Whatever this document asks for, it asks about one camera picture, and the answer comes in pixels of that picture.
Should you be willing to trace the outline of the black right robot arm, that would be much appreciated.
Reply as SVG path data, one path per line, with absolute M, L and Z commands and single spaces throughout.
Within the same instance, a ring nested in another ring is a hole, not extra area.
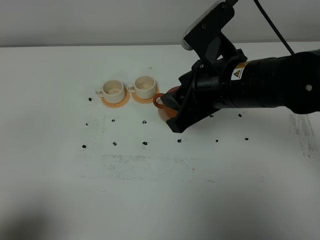
M 179 78 L 181 85 L 161 96 L 176 112 L 167 120 L 175 133 L 221 109 L 286 107 L 300 115 L 320 109 L 320 52 L 248 61 L 244 56 L 198 60 Z

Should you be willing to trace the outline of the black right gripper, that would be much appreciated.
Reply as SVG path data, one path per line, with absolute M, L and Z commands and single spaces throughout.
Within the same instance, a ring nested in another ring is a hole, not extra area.
M 234 67 L 247 60 L 246 57 L 219 59 L 213 66 L 198 60 L 191 71 L 179 77 L 180 86 L 170 89 L 160 97 L 163 104 L 177 111 L 175 118 L 167 121 L 174 133 L 187 128 L 217 112 L 214 102 L 220 100 Z

